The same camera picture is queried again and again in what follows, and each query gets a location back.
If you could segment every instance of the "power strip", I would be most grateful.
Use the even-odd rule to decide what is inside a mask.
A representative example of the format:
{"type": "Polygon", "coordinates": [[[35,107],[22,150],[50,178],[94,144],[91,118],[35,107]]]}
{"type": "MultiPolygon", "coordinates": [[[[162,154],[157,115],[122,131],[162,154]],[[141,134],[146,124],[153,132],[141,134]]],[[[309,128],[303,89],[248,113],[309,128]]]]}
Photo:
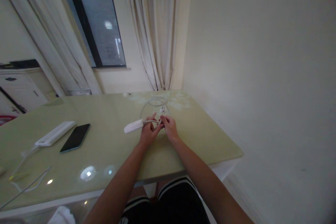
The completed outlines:
{"type": "Polygon", "coordinates": [[[73,126],[75,126],[75,121],[65,121],[58,125],[55,129],[50,131],[47,135],[38,140],[36,146],[51,146],[58,139],[60,139],[65,133],[67,133],[73,126]]]}
{"type": "Polygon", "coordinates": [[[132,123],[126,125],[126,127],[124,128],[124,131],[127,134],[131,131],[142,128],[143,125],[144,125],[144,123],[143,123],[142,119],[140,119],[138,121],[135,121],[135,122],[132,122],[132,123]]]}

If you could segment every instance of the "person's right hand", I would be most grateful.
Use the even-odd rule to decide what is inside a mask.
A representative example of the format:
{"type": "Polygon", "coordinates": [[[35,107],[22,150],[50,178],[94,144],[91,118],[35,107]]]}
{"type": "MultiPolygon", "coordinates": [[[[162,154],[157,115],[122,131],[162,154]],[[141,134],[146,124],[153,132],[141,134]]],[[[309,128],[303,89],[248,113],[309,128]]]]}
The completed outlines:
{"type": "Polygon", "coordinates": [[[173,118],[167,116],[167,115],[161,115],[160,116],[162,123],[164,125],[167,137],[170,141],[174,141],[179,139],[177,129],[176,129],[176,122],[173,118]]]}

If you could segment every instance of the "black shorts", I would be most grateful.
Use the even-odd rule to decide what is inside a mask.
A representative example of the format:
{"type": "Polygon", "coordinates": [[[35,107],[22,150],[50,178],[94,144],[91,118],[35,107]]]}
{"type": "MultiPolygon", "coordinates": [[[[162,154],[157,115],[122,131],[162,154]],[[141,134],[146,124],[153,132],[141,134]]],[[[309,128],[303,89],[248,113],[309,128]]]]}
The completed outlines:
{"type": "Polygon", "coordinates": [[[155,204],[145,196],[130,200],[119,223],[210,222],[194,184],[183,177],[166,184],[155,204]]]}

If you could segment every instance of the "white curtain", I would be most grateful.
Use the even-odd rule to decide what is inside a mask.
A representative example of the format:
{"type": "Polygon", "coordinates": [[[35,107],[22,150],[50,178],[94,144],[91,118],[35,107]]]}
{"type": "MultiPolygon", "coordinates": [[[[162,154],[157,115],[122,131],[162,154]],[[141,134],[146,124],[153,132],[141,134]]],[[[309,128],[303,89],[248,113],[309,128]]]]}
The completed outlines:
{"type": "Polygon", "coordinates": [[[177,0],[128,0],[141,58],[153,90],[170,89],[177,0]]]}
{"type": "Polygon", "coordinates": [[[41,52],[36,60],[57,94],[81,89],[101,94],[66,0],[10,1],[41,52]]]}

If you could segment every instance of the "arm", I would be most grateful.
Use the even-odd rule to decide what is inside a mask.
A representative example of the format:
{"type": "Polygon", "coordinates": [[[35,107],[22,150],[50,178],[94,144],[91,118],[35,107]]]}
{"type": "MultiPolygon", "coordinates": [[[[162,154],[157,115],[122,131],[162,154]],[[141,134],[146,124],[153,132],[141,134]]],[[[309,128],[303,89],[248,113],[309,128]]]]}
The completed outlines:
{"type": "Polygon", "coordinates": [[[175,120],[161,116],[166,134],[216,222],[253,223],[214,172],[179,138],[175,120]]]}
{"type": "MultiPolygon", "coordinates": [[[[155,114],[156,113],[146,120],[155,120],[155,114]]],[[[144,158],[148,147],[154,142],[162,128],[162,124],[159,125],[156,130],[154,130],[152,123],[147,123],[143,126],[138,145],[134,147],[132,153],[99,197],[98,201],[85,218],[84,224],[119,223],[127,204],[127,200],[134,187],[141,161],[144,158]]]]}

